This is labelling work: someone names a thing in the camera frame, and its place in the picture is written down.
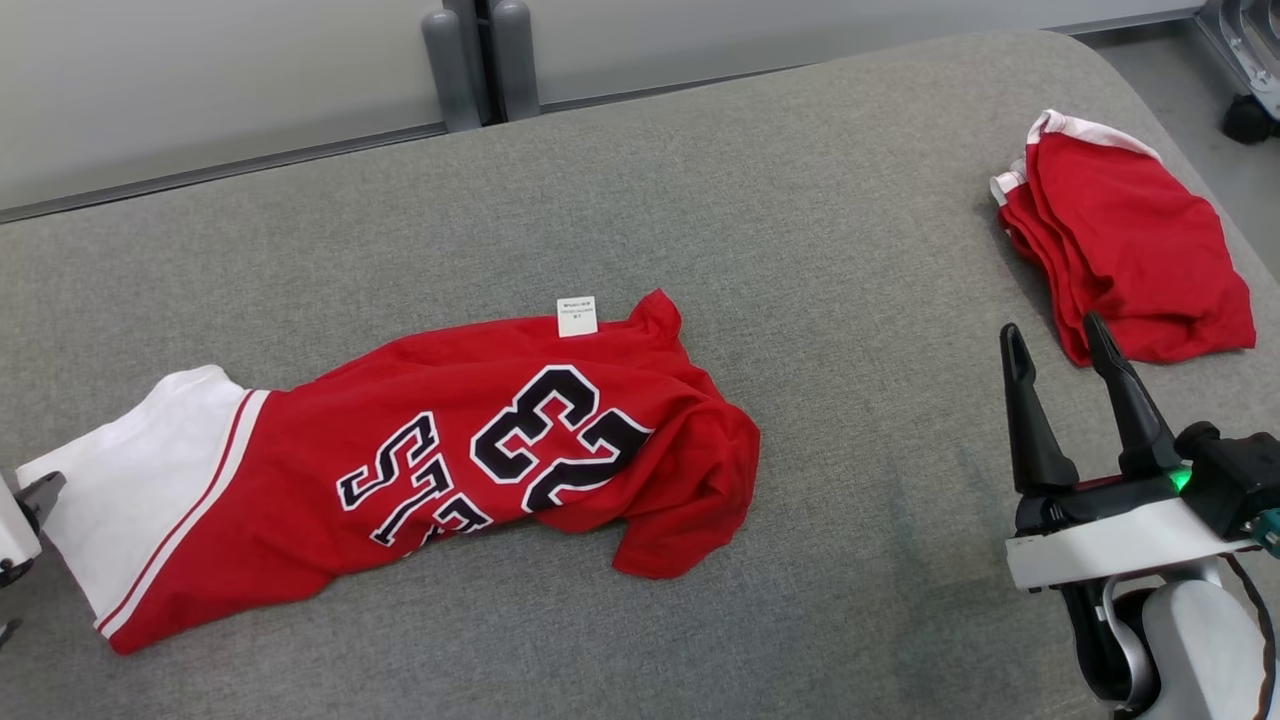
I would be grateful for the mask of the red jersey with number 23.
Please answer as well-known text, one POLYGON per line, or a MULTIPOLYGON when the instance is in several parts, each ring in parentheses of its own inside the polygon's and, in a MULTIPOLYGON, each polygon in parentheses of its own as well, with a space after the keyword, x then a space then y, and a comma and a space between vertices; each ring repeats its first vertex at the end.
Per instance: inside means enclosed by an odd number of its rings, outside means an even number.
POLYGON ((677 578, 742 525, 762 446, 681 324, 655 290, 622 322, 421 332, 293 389, 175 372, 15 479, 64 478, 44 530, 120 655, 525 518, 621 520, 614 569, 677 578))

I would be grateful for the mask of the red shorts with white band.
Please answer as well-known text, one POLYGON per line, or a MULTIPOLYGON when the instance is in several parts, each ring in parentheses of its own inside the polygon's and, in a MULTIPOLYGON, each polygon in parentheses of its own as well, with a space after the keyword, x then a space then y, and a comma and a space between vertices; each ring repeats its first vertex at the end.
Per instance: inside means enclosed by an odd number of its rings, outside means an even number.
POLYGON ((1048 109, 989 190, 1015 251, 1047 281, 1053 325, 1074 365, 1091 365, 1089 313, 1139 363, 1256 346, 1251 292, 1219 214, 1147 143, 1048 109))

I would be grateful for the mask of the grey metal partition post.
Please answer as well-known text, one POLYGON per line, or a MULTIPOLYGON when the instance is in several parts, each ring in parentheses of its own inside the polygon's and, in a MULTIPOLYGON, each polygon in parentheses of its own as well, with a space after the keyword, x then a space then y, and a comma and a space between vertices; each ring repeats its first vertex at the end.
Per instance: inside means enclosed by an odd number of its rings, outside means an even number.
POLYGON ((506 123, 497 82, 497 60, 492 45, 490 3, 493 0, 442 0, 461 19, 463 47, 468 54, 470 79, 475 88, 483 127, 506 123))

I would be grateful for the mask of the grey metal stand with casters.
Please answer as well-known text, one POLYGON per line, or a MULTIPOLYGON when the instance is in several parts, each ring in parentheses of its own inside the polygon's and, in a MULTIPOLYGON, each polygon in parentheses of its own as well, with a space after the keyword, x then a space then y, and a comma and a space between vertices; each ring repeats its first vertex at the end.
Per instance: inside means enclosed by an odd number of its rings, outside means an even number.
POLYGON ((1280 0, 1206 0, 1196 23, 1245 86, 1222 133, 1243 145, 1280 137, 1280 0))

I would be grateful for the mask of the grey cylindrical post bumper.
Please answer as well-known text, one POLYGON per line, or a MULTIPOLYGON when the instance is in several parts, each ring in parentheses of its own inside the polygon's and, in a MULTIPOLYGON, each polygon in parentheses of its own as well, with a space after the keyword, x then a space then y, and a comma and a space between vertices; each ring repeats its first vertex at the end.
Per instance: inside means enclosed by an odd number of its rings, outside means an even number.
POLYGON ((458 133, 481 128, 461 19, 451 9, 439 9, 422 18, 420 29, 445 131, 458 133))
POLYGON ((529 5, 524 0, 493 0, 490 27, 504 119, 516 122, 539 117, 541 106, 529 5))

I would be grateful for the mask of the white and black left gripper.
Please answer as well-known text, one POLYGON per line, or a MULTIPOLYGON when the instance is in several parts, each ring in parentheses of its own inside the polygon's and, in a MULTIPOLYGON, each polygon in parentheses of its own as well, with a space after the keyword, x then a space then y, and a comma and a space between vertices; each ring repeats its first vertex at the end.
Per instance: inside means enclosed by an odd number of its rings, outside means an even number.
POLYGON ((40 529, 58 501, 67 478, 50 471, 17 489, 0 475, 0 587, 19 580, 41 553, 40 529))

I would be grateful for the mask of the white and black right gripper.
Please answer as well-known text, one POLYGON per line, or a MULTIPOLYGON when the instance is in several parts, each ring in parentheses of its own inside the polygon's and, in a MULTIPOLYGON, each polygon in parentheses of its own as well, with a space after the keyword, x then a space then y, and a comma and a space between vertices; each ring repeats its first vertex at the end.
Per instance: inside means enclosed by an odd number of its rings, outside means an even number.
POLYGON ((1130 577, 1210 556, 1254 550, 1224 539, 1179 496, 1190 479, 1175 438, 1106 320, 1087 313, 1094 372, 1108 391, 1123 443, 1123 477, 1079 483, 1036 392, 1036 364, 1014 323, 1000 332, 1012 483, 1019 495, 1006 560, 1021 591, 1130 577))

